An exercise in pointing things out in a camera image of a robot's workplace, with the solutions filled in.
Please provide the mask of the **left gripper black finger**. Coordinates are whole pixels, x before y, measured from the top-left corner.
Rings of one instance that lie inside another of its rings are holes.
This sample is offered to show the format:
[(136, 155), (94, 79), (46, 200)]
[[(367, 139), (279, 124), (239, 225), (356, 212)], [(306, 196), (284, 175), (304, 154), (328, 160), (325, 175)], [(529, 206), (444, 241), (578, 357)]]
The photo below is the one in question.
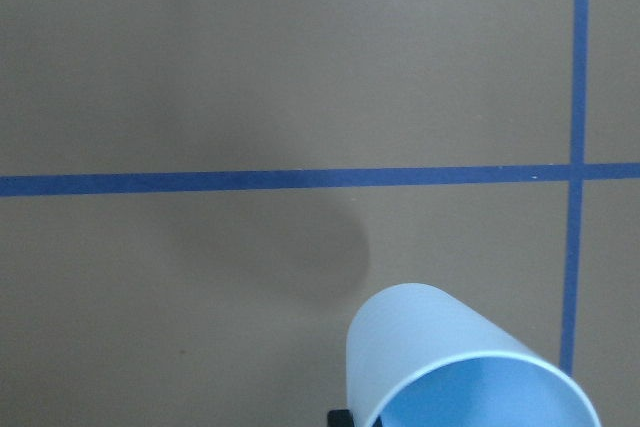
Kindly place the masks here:
[(328, 427), (354, 427), (354, 420), (350, 410), (335, 409), (327, 413)]

